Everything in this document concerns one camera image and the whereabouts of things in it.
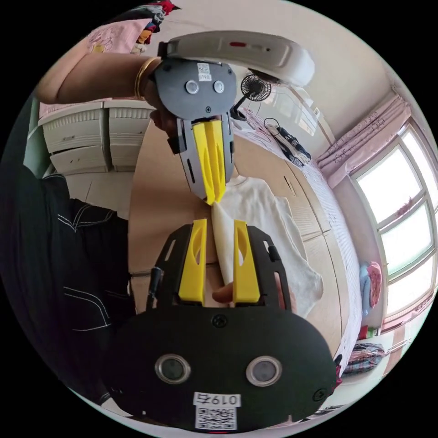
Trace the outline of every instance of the white device housing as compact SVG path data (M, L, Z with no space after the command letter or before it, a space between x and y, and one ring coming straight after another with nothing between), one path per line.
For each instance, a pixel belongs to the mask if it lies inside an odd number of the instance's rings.
M309 52L282 36L249 31L208 31L171 39L167 56L236 64L304 87L313 78Z

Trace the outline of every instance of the small fan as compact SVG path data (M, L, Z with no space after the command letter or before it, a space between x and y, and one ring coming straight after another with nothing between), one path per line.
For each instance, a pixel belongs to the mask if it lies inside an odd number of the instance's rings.
M246 99L252 102L261 102L269 97L272 91L272 86L269 82L260 79L255 74L249 74L245 76L240 84L240 90L243 94L236 105L230 110L230 116L234 120L246 121L246 117L239 111L239 107L245 102Z

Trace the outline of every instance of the pink curtain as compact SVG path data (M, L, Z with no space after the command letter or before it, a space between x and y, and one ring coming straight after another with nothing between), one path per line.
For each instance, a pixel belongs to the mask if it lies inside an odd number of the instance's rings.
M347 132L316 162L331 188L379 153L411 116L411 108L399 96L373 111Z

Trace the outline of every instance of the white t-shirt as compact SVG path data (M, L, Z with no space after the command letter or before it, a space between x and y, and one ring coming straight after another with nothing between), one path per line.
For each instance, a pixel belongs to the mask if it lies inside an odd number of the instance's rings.
M258 178L238 176L227 184L220 203L212 206L214 241L225 284L233 281L234 220L243 220L271 237L297 300L298 315L305 318L322 297L323 280L307 262L288 200L276 198Z

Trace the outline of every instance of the human arm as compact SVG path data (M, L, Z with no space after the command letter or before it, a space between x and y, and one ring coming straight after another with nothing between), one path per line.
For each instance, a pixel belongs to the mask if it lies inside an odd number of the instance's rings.
M148 57L132 54L92 52L86 39L60 58L44 75L35 89L36 97L45 104L75 104L106 98L133 97L137 74ZM176 131L175 117L164 108L155 84L148 75L160 60L152 61L140 85L146 101L156 108L151 118L169 136Z

